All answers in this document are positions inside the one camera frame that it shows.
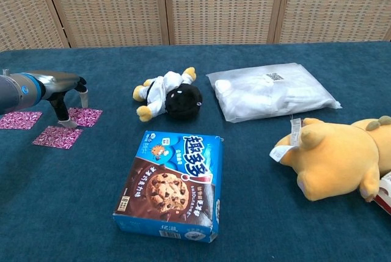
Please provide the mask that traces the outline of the silver and black left robot hand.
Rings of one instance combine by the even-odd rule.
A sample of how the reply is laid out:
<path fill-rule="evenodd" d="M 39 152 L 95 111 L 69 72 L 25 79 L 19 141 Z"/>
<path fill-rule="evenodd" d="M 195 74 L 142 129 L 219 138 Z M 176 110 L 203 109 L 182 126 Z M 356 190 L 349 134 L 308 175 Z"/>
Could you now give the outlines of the silver and black left robot hand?
<path fill-rule="evenodd" d="M 79 93 L 82 108 L 87 108 L 89 97 L 86 80 L 74 73 L 61 71 L 39 71 L 34 76 L 45 87 L 42 98 L 52 105 L 59 124 L 65 128 L 76 128 L 78 125 L 68 114 L 64 96 L 69 90 L 76 90 Z"/>

